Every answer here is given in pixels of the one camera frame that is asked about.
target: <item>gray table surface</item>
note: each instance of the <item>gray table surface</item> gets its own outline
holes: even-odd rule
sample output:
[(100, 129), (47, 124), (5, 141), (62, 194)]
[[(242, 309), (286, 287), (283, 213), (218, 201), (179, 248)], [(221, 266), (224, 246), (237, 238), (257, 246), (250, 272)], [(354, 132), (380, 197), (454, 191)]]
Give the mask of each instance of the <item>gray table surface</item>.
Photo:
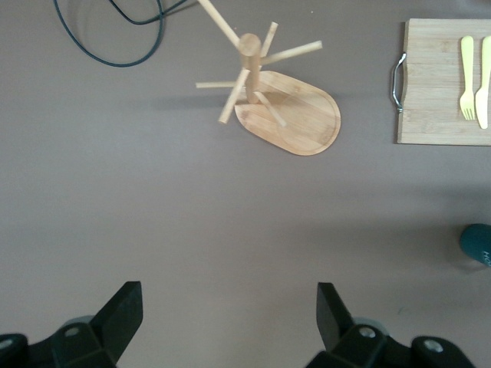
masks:
[[(135, 18), (153, 0), (121, 2)], [(320, 87), (341, 132), (299, 157), (216, 122), (236, 52), (200, 5), (168, 18), (129, 69), (81, 53), (52, 2), (0, 5), (0, 333), (33, 343), (141, 280), (145, 318), (121, 367), (299, 368), (322, 348), (318, 281), (355, 316), (491, 360), (489, 270), (460, 253), (491, 223), (489, 147), (395, 143), (390, 70), (410, 18), (491, 18), (484, 0), (215, 0), (240, 35), (279, 28), (265, 69)], [(130, 61), (156, 25), (106, 2), (63, 1), (87, 47)]]

